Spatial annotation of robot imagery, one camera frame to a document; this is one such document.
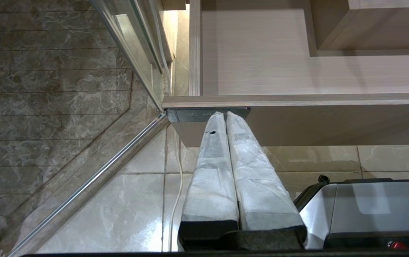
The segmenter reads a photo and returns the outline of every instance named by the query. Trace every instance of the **gray marble wall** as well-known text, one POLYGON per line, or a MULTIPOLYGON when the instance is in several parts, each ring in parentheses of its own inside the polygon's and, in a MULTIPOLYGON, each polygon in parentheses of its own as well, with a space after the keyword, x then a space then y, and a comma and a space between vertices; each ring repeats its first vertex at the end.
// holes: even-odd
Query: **gray marble wall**
POLYGON ((87 0, 0 0, 0 241, 146 107, 133 80, 87 0))

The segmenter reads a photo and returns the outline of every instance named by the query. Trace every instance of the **white cable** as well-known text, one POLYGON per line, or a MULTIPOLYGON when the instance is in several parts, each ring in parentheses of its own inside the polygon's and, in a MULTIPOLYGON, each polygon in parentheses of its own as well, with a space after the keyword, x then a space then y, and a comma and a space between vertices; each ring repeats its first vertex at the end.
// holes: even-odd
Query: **white cable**
MULTIPOLYGON (((155 8, 155 4, 153 0, 149 0, 149 3, 150 3, 150 9, 152 11, 152 16, 154 16, 155 29, 157 31, 157 38, 158 38, 158 47, 160 49, 160 54, 162 55, 162 61, 163 61, 163 66, 165 68, 165 73, 167 74, 167 77, 168 77, 168 87, 169 87, 169 90, 172 91, 170 71, 168 70, 167 61, 165 59, 165 53, 163 52, 162 36, 160 34, 160 25, 159 25, 158 18, 157 18, 157 9, 155 8)), ((168 240, 169 240, 168 252, 171 252, 172 250, 171 248, 172 248, 172 242, 173 242, 172 236, 173 236, 174 213, 177 207, 177 203, 179 202, 180 194, 182 193, 182 187, 184 183, 184 176, 182 172, 182 162, 180 161, 180 140, 177 140, 176 133, 174 133, 174 145, 175 145, 177 166, 179 167, 179 173, 180 173, 180 186, 179 186, 179 192, 177 193, 176 201, 174 202, 174 205, 173 205, 173 210, 171 211, 170 233, 168 237, 168 240)))

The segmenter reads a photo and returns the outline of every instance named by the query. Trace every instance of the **tile floor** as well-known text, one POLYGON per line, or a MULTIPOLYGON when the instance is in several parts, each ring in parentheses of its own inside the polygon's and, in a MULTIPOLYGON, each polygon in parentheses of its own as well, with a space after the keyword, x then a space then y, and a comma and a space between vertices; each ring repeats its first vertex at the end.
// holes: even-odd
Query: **tile floor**
MULTIPOLYGON (((180 184, 174 143, 175 131, 170 125, 38 252, 168 251, 170 212, 180 184)), ((266 153, 291 198, 316 183, 319 174, 332 182, 374 177, 409 179, 409 146, 269 147, 266 153)), ((175 212, 173 251, 177 250, 183 200, 197 156, 198 148, 182 145, 184 187, 175 212)))

